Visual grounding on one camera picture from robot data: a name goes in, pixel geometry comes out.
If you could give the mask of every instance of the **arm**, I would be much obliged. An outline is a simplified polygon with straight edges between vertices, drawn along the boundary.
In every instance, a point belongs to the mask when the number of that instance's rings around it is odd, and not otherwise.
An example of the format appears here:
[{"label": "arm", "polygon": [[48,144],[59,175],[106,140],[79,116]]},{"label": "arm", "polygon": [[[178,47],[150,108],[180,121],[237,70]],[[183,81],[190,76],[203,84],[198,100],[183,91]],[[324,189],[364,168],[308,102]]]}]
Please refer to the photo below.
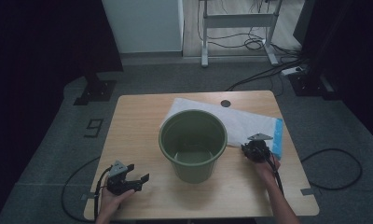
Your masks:
[{"label": "arm", "polygon": [[[280,163],[274,159],[274,164],[277,169]],[[282,192],[277,186],[274,173],[267,162],[254,163],[259,177],[265,184],[268,191],[271,210],[278,224],[300,223],[292,208],[289,206],[288,201],[284,198]]]},{"label": "arm", "polygon": [[110,223],[112,215],[117,211],[119,205],[134,194],[134,189],[130,189],[121,195],[111,193],[106,187],[102,189],[102,200],[100,205],[99,216],[97,216],[96,224]]}]

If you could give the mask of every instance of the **table top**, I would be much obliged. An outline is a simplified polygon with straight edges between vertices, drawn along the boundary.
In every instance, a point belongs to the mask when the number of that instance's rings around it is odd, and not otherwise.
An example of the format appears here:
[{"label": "table top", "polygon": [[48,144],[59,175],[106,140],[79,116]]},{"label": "table top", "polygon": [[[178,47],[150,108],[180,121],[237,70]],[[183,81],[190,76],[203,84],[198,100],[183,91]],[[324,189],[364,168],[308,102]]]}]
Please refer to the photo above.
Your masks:
[{"label": "table top", "polygon": [[[270,217],[269,197],[253,167],[242,152],[227,147],[217,160],[211,177],[200,184],[180,180],[159,148],[159,125],[174,98],[186,98],[282,119],[271,91],[227,91],[124,95],[117,107],[105,140],[91,192],[103,171],[115,160],[135,164],[127,180],[150,174],[143,190],[136,192],[115,214],[114,219],[164,219],[213,217]],[[297,216],[319,213],[314,195],[302,189],[311,186],[305,175],[291,136],[283,124],[283,157],[279,170],[286,200]],[[87,201],[84,216],[94,219],[93,200]]]}]

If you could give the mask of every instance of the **power strip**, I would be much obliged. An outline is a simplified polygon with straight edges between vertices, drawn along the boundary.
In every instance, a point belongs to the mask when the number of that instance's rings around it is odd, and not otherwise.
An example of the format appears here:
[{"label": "power strip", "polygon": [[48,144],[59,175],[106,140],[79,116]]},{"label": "power strip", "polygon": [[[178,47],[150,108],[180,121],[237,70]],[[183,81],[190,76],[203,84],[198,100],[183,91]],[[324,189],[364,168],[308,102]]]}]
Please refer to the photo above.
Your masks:
[{"label": "power strip", "polygon": [[303,69],[298,66],[298,67],[284,69],[282,71],[282,75],[286,77],[286,76],[295,75],[295,74],[298,74],[298,73],[301,73],[301,72],[303,72]]}]

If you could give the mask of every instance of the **white wall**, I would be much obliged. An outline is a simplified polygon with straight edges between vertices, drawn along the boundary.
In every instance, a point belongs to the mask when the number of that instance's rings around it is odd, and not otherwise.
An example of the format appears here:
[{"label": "white wall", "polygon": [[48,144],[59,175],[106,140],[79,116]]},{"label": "white wall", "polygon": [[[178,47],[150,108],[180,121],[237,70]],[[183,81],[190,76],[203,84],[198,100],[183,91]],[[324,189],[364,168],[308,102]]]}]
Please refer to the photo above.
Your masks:
[{"label": "white wall", "polygon": [[182,51],[182,0],[103,0],[119,53]]}]

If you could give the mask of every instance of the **plastic bucket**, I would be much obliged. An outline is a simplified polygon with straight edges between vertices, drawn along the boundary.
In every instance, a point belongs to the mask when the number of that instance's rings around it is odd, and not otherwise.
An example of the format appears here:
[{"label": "plastic bucket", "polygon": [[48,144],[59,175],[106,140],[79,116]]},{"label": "plastic bucket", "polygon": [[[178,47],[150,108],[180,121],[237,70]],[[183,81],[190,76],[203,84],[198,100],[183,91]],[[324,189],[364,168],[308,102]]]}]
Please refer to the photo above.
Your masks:
[{"label": "plastic bucket", "polygon": [[193,184],[211,176],[227,142],[227,131],[221,120],[202,110],[185,110],[172,115],[159,132],[163,155],[180,179]]}]

